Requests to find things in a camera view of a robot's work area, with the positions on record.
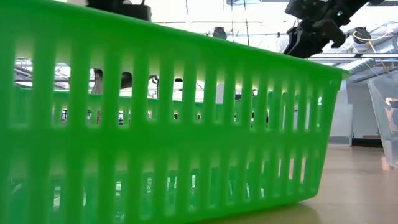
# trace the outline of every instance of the white wall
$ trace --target white wall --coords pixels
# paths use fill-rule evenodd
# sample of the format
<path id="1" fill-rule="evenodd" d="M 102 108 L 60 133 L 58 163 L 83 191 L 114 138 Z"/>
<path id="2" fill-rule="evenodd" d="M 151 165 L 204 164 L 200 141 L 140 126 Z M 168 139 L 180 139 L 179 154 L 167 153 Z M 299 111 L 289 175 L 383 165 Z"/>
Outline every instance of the white wall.
<path id="1" fill-rule="evenodd" d="M 353 105 L 337 103 L 331 122 L 331 137 L 351 138 L 353 131 Z"/>
<path id="2" fill-rule="evenodd" d="M 353 105 L 353 138 L 377 135 L 378 128 L 366 83 L 347 85 L 348 103 Z"/>
<path id="3" fill-rule="evenodd" d="M 340 90 L 337 92 L 336 104 L 348 104 L 346 80 L 341 82 Z"/>

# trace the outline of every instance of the table surface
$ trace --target table surface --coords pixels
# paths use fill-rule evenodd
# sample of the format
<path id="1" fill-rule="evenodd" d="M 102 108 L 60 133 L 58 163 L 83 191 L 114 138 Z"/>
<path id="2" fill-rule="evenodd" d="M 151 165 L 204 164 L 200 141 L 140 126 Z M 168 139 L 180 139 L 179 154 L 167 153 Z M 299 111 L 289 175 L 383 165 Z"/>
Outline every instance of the table surface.
<path id="1" fill-rule="evenodd" d="M 382 149 L 330 146 L 318 195 L 286 207 L 201 224 L 398 223 L 398 169 Z"/>

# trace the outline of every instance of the green plastic basket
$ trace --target green plastic basket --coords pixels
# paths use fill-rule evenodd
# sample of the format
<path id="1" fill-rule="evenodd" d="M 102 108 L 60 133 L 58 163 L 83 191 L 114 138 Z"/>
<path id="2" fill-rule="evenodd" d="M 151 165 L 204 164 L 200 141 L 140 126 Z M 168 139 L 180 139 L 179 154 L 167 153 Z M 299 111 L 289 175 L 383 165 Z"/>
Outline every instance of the green plastic basket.
<path id="1" fill-rule="evenodd" d="M 317 194 L 342 70 L 59 2 L 0 6 L 0 223 L 185 223 Z M 13 84 L 16 57 L 33 59 L 31 90 Z M 53 90 L 59 62 L 69 93 Z M 104 67 L 103 96 L 87 94 L 92 67 Z"/>

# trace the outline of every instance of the light fixture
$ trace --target light fixture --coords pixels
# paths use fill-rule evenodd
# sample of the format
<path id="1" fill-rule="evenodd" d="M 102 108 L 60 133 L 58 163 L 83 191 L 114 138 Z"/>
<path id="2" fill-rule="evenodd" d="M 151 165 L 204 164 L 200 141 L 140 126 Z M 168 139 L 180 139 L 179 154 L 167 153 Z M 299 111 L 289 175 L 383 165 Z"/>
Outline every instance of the light fixture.
<path id="1" fill-rule="evenodd" d="M 362 58 L 398 58 L 398 54 L 362 54 Z"/>
<path id="2" fill-rule="evenodd" d="M 27 81 L 27 82 L 16 82 L 16 84 L 23 85 L 23 86 L 26 86 L 26 87 L 32 87 L 33 86 L 33 83 L 30 82 L 30 81 Z"/>
<path id="3" fill-rule="evenodd" d="M 310 58 L 353 58 L 356 54 L 315 54 Z"/>

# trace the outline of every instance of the transparent container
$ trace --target transparent container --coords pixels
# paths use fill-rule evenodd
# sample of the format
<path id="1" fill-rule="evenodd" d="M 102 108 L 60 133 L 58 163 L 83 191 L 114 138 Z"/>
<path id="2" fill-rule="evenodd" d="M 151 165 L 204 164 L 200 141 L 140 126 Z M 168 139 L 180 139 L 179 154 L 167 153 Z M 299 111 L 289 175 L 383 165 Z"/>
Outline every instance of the transparent container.
<path id="1" fill-rule="evenodd" d="M 398 75 L 378 76 L 368 86 L 386 161 L 398 168 Z"/>

